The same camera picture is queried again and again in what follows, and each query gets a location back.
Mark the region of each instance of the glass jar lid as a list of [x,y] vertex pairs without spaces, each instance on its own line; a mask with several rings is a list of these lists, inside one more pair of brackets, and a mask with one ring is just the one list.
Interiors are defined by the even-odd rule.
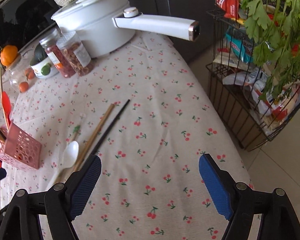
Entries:
[[53,39],[57,39],[59,38],[60,34],[58,32],[58,30],[56,28],[54,28],[53,30],[51,30],[50,32],[48,32],[48,34],[46,35],[45,38],[41,39],[39,41],[40,45],[45,45],[47,44],[49,41],[53,40]]

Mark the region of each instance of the plastic spoon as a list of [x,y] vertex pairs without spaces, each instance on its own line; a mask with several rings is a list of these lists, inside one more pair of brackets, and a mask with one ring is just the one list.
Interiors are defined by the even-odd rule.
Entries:
[[67,168],[71,168],[77,158],[78,158],[78,154],[79,154],[79,144],[76,141],[73,141],[71,143],[69,143],[69,145],[66,147],[66,149],[63,152],[63,165],[62,168],[59,172],[56,172],[53,177],[51,178],[46,191],[48,191],[54,184],[56,179],[58,178],[59,174],[61,173],[61,171],[63,169],[67,169]]

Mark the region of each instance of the leafy greens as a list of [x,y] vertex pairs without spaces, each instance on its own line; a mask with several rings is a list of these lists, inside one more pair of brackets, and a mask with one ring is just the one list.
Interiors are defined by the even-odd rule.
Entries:
[[262,99],[267,92],[274,98],[289,95],[291,88],[282,95],[283,88],[300,76],[300,0],[283,0],[283,8],[280,6],[282,0],[266,0],[266,4],[269,1],[276,2],[272,20],[263,0],[242,0],[242,8],[249,11],[244,24],[246,33],[258,44],[253,51],[254,63],[261,67],[269,60],[275,63]]

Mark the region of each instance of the screw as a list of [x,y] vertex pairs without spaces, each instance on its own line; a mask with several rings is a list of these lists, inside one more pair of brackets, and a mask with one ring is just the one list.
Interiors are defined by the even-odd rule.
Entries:
[[26,192],[24,191],[24,189],[18,190],[16,195],[17,197],[22,197]]
[[64,188],[64,184],[63,183],[57,183],[53,186],[53,189],[56,191],[62,190]]
[[243,182],[238,182],[236,186],[239,190],[246,190],[247,189],[247,185]]
[[285,194],[285,192],[284,192],[284,190],[283,190],[282,188],[277,188],[277,189],[275,190],[275,192],[276,192],[277,195],[279,195],[279,196],[284,196],[284,194]]

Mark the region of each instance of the pot handle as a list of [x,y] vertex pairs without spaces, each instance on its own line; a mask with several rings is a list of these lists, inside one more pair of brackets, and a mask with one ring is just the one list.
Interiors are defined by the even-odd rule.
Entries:
[[199,22],[189,19],[139,14],[138,16],[113,19],[116,27],[160,33],[187,41],[195,41],[200,34]]

